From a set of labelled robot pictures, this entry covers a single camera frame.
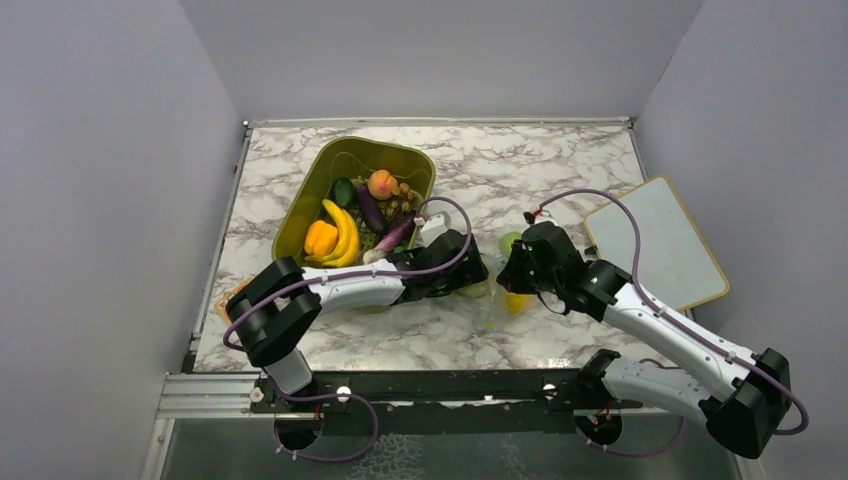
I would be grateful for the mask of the dark fake eggplant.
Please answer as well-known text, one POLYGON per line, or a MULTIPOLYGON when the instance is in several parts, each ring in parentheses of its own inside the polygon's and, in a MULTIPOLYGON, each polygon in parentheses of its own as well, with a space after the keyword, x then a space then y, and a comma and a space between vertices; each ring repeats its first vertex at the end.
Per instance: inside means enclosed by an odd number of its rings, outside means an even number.
POLYGON ((378 236, 384 235, 388 230, 388 221, 365 183, 356 187, 356 199, 362 220, 368 230, 378 236))

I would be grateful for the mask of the green fake cabbage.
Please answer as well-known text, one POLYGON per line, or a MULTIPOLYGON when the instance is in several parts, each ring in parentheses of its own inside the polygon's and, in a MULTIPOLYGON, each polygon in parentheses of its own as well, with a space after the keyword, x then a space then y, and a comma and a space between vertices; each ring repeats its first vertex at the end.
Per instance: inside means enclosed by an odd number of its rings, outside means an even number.
POLYGON ((456 293, 467 298, 481 298, 490 294, 490 283, 488 281, 479 282, 462 287, 456 293))

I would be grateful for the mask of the orange fake peach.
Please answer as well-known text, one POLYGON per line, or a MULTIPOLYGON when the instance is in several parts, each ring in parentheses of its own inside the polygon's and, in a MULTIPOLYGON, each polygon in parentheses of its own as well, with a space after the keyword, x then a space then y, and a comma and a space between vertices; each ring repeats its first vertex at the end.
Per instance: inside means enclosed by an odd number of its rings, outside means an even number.
POLYGON ((398 180, 388 170, 373 172, 366 182, 367 189, 376 200, 388 200, 396 195, 398 180))

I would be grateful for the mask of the clear zip top bag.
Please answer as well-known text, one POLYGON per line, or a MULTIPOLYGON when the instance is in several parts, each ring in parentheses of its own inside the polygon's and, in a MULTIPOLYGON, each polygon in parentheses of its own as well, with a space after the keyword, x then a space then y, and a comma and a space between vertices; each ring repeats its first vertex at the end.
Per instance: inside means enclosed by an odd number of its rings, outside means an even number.
POLYGON ((507 312, 506 297, 510 292, 496 282, 497 275, 506 263, 506 260, 500 254, 499 247, 497 253, 483 251, 480 255, 489 271, 490 294, 481 298, 467 298, 453 294, 456 300, 451 300, 450 304, 455 305, 459 311, 468 313, 472 317, 473 323, 484 332, 495 333, 509 320, 522 315, 528 307, 518 315, 510 315, 507 312))

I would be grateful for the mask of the green fake lime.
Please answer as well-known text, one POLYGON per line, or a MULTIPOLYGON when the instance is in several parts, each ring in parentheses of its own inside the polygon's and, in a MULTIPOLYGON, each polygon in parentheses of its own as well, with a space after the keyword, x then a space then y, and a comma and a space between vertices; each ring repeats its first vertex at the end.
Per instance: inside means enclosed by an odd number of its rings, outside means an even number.
POLYGON ((521 239, 521 233, 515 232, 515 231, 505 233, 500 237, 500 239, 498 241, 498 247, 499 247, 499 251, 500 251, 501 256, 505 260, 507 260, 511 255, 513 243, 520 240, 520 239, 521 239))

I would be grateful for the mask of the yellow fake lemon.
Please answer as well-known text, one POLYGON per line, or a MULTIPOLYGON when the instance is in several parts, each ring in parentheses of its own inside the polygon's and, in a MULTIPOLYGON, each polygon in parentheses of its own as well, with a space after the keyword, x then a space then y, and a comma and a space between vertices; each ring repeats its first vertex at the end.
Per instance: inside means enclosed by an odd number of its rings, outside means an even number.
POLYGON ((510 315, 522 313, 535 299, 533 295, 508 293, 506 297, 506 309, 510 315))

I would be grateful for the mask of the dark green fake avocado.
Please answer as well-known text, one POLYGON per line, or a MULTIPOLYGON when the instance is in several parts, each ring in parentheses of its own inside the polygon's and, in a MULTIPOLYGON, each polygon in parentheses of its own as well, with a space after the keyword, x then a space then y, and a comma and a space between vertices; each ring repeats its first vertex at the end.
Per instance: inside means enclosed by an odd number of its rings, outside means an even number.
POLYGON ((331 186, 329 199, 339 208, 350 210, 357 204, 357 187, 349 178, 338 178, 331 186))

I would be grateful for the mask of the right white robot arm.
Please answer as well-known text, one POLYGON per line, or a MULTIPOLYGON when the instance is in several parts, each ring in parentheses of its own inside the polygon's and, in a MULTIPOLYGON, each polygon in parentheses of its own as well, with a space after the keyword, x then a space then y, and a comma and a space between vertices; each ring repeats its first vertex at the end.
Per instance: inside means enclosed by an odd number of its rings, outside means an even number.
POLYGON ((635 401, 702 422, 730 452, 759 458, 791 407, 788 359, 767 348, 756 353, 697 325, 647 292, 606 260, 586 260, 565 230, 530 226, 512 244, 497 277, 516 294, 555 296, 565 313, 582 313, 618 328, 674 363, 649 368, 602 349, 578 372, 576 390, 587 405, 635 401))

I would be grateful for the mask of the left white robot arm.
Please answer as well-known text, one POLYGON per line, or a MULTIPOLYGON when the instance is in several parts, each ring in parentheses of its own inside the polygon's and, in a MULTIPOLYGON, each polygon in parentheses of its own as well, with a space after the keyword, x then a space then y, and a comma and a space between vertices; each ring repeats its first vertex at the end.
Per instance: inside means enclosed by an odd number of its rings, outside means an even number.
POLYGON ((315 387, 298 344, 319 316, 447 296, 488 276, 474 239, 454 229, 368 265, 316 269, 283 257, 228 300, 227 333, 276 383, 279 401, 298 411, 313 401, 315 387))

